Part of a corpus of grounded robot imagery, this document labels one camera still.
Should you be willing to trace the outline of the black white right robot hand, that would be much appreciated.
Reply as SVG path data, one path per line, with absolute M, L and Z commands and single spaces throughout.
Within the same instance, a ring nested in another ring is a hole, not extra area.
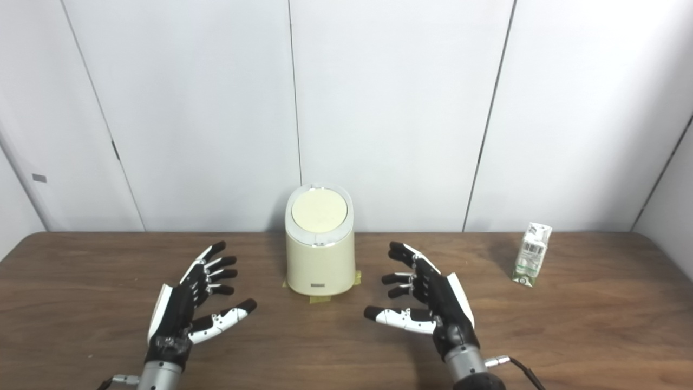
M 422 252 L 408 244 L 390 242 L 388 257 L 405 264 L 411 272 L 393 272 L 381 278 L 390 299 L 411 296 L 424 309 L 367 306 L 364 318 L 408 332 L 431 335 L 439 356 L 453 351 L 481 349 L 474 316 L 457 275 L 444 276 Z

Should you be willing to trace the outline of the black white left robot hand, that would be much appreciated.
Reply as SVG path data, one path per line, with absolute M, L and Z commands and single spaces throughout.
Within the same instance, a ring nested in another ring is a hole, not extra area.
M 226 247 L 225 241 L 209 246 L 193 260 L 176 286 L 163 284 L 149 322 L 145 363 L 158 361 L 184 371 L 195 344 L 220 335 L 255 311 L 257 301 L 249 298 L 218 313 L 194 317 L 196 309 L 211 296 L 234 293 L 232 286 L 221 283 L 238 276 L 231 268 L 237 262 L 235 256 L 218 257 Z

